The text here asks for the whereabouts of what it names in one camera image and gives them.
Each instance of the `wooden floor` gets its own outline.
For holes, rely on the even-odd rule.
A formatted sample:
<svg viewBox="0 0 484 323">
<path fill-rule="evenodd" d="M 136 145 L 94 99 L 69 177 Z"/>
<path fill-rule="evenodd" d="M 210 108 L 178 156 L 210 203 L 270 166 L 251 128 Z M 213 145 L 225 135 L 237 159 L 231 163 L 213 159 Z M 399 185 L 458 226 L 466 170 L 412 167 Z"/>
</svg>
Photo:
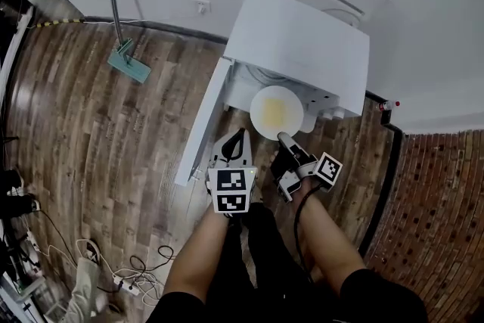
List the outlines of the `wooden floor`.
<svg viewBox="0 0 484 323">
<path fill-rule="evenodd" d="M 224 50 L 223 45 L 157 30 L 123 30 L 135 41 L 135 57 L 152 69 L 145 84 L 107 64 L 116 46 L 111 25 L 60 24 L 30 30 L 7 102 L 6 135 L 20 136 L 8 145 L 8 162 L 19 166 L 69 248 L 75 250 L 78 238 L 94 238 L 113 269 L 128 266 L 132 254 L 149 266 L 162 262 L 157 254 L 161 244 L 178 252 L 206 209 L 209 196 L 202 181 L 187 188 L 173 181 Z M 266 175 L 277 145 L 257 135 L 248 113 L 238 110 L 224 114 L 217 136 L 239 126 L 250 131 L 254 162 L 261 171 L 257 185 L 293 252 L 292 215 L 273 194 Z M 380 126 L 380 114 L 366 101 L 362 117 L 319 120 L 311 134 L 299 133 L 296 140 L 317 156 L 326 151 L 343 162 L 337 186 L 322 200 L 358 245 L 380 194 L 392 133 Z M 204 163 L 209 152 L 208 147 Z M 43 249 L 48 244 L 62 248 L 42 214 L 29 216 L 29 223 Z M 253 277 L 246 241 L 243 246 Z M 72 287 L 75 273 L 67 261 L 56 253 L 50 260 Z M 157 271 L 159 280 L 165 280 L 168 270 L 164 266 Z M 113 286 L 106 266 L 101 285 Z M 144 321 L 152 311 L 139 297 L 112 297 L 129 321 Z"/>
</svg>

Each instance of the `white bowl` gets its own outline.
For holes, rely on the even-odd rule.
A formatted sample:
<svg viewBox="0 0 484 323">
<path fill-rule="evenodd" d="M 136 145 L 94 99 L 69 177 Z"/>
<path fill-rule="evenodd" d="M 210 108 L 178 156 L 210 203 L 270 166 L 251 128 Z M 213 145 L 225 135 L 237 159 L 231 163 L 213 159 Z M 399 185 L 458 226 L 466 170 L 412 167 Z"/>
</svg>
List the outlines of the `white bowl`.
<svg viewBox="0 0 484 323">
<path fill-rule="evenodd" d="M 268 86 L 255 95 L 250 104 L 254 128 L 270 140 L 279 132 L 294 136 L 303 124 L 304 110 L 300 99 L 282 86 Z"/>
</svg>

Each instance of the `shoe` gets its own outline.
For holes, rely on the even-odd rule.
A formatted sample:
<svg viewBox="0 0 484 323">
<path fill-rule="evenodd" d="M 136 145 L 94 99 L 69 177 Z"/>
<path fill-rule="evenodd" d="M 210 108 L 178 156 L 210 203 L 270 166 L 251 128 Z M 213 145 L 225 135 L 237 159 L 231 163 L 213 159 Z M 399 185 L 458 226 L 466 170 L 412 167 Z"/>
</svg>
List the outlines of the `shoe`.
<svg viewBox="0 0 484 323">
<path fill-rule="evenodd" d="M 99 250 L 99 246 L 93 240 L 86 242 L 85 250 L 85 258 L 90 259 L 92 262 L 100 265 L 101 251 Z"/>
</svg>

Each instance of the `yellow liquid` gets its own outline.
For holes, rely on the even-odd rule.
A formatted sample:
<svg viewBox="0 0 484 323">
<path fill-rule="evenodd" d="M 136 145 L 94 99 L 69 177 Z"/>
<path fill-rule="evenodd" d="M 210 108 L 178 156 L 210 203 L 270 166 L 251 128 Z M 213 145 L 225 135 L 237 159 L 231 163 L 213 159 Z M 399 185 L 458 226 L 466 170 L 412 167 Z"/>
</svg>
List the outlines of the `yellow liquid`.
<svg viewBox="0 0 484 323">
<path fill-rule="evenodd" d="M 278 98 L 266 98 L 262 109 L 262 124 L 271 128 L 281 128 L 286 121 L 284 101 Z"/>
</svg>

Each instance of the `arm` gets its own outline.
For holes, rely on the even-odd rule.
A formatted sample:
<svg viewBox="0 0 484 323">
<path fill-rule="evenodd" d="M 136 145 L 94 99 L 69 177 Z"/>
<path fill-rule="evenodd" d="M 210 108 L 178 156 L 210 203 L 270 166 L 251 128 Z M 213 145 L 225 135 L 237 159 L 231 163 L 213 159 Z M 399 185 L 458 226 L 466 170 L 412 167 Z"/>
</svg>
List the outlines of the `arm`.
<svg viewBox="0 0 484 323">
<path fill-rule="evenodd" d="M 173 262 L 163 295 L 185 292 L 205 303 L 219 264 L 227 227 L 228 218 L 215 213 L 210 204 L 200 224 Z"/>
<path fill-rule="evenodd" d="M 301 189 L 293 195 L 294 212 L 311 188 L 312 180 L 304 179 Z M 316 264 L 339 295 L 346 278 L 366 268 L 363 259 L 315 195 L 302 208 L 299 224 Z"/>
</svg>

